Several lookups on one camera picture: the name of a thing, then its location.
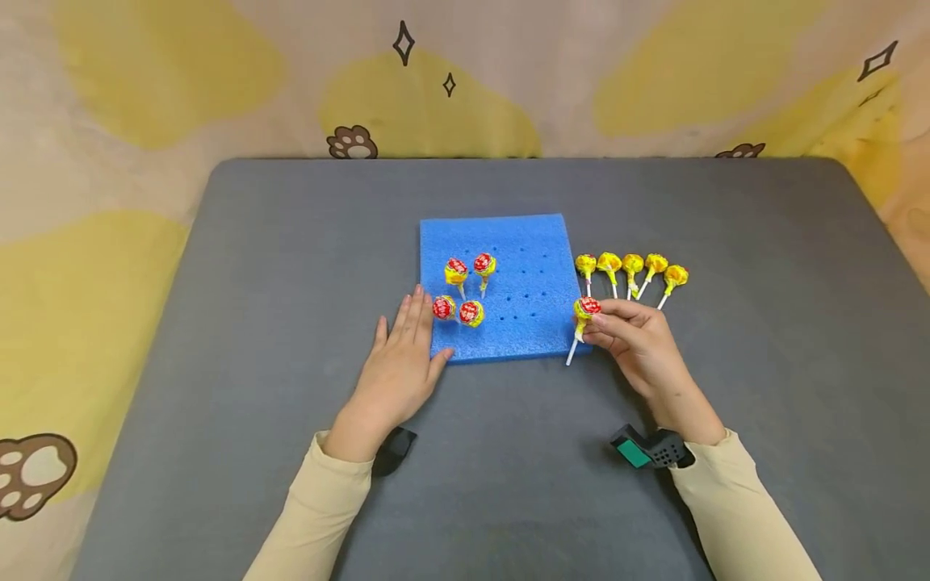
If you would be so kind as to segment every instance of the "lollipop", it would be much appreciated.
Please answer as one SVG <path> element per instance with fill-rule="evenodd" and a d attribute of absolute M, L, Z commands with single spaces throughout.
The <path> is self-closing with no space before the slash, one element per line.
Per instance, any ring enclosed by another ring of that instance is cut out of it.
<path fill-rule="evenodd" d="M 487 279 L 498 269 L 498 260 L 483 252 L 474 260 L 474 273 L 481 277 L 481 298 L 485 297 Z"/>
<path fill-rule="evenodd" d="M 485 319 L 485 308 L 477 300 L 464 302 L 458 308 L 458 319 L 466 326 L 476 327 Z"/>
<path fill-rule="evenodd" d="M 597 258 L 597 270 L 607 273 L 607 278 L 610 279 L 610 285 L 614 287 L 614 298 L 617 298 L 616 272 L 622 268 L 623 262 L 621 262 L 620 257 L 613 252 L 604 252 Z"/>
<path fill-rule="evenodd" d="M 468 267 L 458 258 L 450 258 L 445 264 L 445 283 L 454 284 L 458 287 L 458 293 L 465 298 L 465 279 L 468 278 Z"/>
<path fill-rule="evenodd" d="M 649 286 L 649 283 L 652 282 L 652 277 L 657 272 L 665 272 L 665 269 L 669 267 L 669 261 L 663 257 L 661 254 L 650 254 L 646 255 L 645 258 L 645 267 L 649 270 L 645 274 L 645 282 L 643 286 L 640 287 L 640 292 L 636 294 L 636 300 L 639 300 L 645 292 L 645 288 Z"/>
<path fill-rule="evenodd" d="M 630 296 L 639 296 L 639 285 L 636 283 L 636 273 L 643 269 L 643 257 L 638 254 L 628 254 L 623 257 L 623 270 L 627 272 L 627 300 Z"/>
<path fill-rule="evenodd" d="M 575 268 L 584 276 L 585 282 L 588 283 L 588 293 L 586 297 L 591 296 L 591 273 L 597 268 L 597 258 L 592 254 L 579 254 L 575 258 Z"/>
<path fill-rule="evenodd" d="M 597 302 L 591 297 L 582 297 L 575 301 L 575 316 L 578 317 L 578 324 L 575 325 L 575 340 L 572 341 L 572 348 L 568 350 L 568 359 L 565 360 L 565 365 L 572 364 L 572 358 L 575 357 L 575 349 L 578 347 L 578 342 L 584 343 L 584 325 L 588 324 L 588 321 L 591 320 L 591 316 L 595 312 L 601 312 L 601 303 Z"/>
<path fill-rule="evenodd" d="M 659 301 L 658 309 L 662 310 L 662 306 L 665 305 L 665 300 L 671 295 L 671 291 L 675 290 L 676 286 L 687 284 L 687 282 L 688 269 L 677 264 L 669 266 L 669 269 L 665 271 L 665 296 Z"/>
<path fill-rule="evenodd" d="M 449 295 L 442 295 L 441 297 L 436 297 L 436 300 L 432 302 L 432 314 L 436 315 L 436 318 L 440 321 L 455 321 L 456 320 L 456 301 L 454 298 Z"/>

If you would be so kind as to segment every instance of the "red label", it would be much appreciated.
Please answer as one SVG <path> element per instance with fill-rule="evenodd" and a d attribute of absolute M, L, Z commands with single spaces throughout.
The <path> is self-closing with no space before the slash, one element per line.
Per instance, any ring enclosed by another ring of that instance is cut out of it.
<path fill-rule="evenodd" d="M 460 309 L 458 309 L 458 317 L 465 323 L 469 323 L 478 316 L 478 305 L 474 304 L 471 301 L 467 303 L 462 303 Z"/>
<path fill-rule="evenodd" d="M 491 255 L 486 252 L 479 254 L 478 258 L 474 260 L 474 269 L 476 271 L 485 271 L 489 266 L 491 266 Z"/>
<path fill-rule="evenodd" d="M 459 274 L 468 274 L 468 267 L 458 258 L 450 258 L 446 266 Z"/>
<path fill-rule="evenodd" d="M 579 300 L 581 305 L 581 310 L 584 310 L 588 314 L 594 314 L 595 312 L 601 312 L 601 303 L 597 302 L 597 299 L 591 297 L 582 297 Z"/>
<path fill-rule="evenodd" d="M 449 315 L 452 314 L 452 305 L 449 304 L 449 301 L 439 297 L 432 302 L 432 314 L 440 319 L 448 319 Z"/>

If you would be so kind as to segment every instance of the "sleeve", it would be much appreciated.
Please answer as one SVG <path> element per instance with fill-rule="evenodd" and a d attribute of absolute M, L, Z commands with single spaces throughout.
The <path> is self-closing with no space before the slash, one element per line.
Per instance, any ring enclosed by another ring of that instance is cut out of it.
<path fill-rule="evenodd" d="M 671 469 L 701 546 L 720 581 L 813 581 L 820 575 L 768 494 L 739 436 L 688 443 L 695 463 Z"/>
<path fill-rule="evenodd" d="M 328 433 L 313 436 L 281 516 L 246 581 L 323 581 L 332 573 L 346 531 L 371 487 L 372 462 L 355 464 L 327 456 L 320 445 Z"/>

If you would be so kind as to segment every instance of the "lollipop stick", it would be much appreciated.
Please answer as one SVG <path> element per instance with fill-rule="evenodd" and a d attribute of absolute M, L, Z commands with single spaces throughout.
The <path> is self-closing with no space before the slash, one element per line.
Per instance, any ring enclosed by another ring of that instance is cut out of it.
<path fill-rule="evenodd" d="M 568 350 L 568 359 L 565 360 L 565 366 L 572 364 L 572 358 L 575 357 L 575 348 L 578 346 L 578 337 L 575 337 L 575 340 L 572 341 L 572 348 Z"/>

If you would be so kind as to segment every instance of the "table surface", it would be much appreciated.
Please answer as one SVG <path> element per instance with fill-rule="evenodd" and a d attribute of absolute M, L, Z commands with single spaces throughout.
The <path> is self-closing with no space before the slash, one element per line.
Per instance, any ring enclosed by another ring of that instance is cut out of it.
<path fill-rule="evenodd" d="M 73 579 L 240 578 L 416 282 L 419 220 L 550 212 L 575 252 L 690 268 L 679 347 L 825 579 L 925 578 L 916 277 L 833 162 L 663 159 L 220 165 Z M 449 368 L 336 576 L 711 579 L 669 475 L 605 450 L 646 421 L 600 353 Z"/>

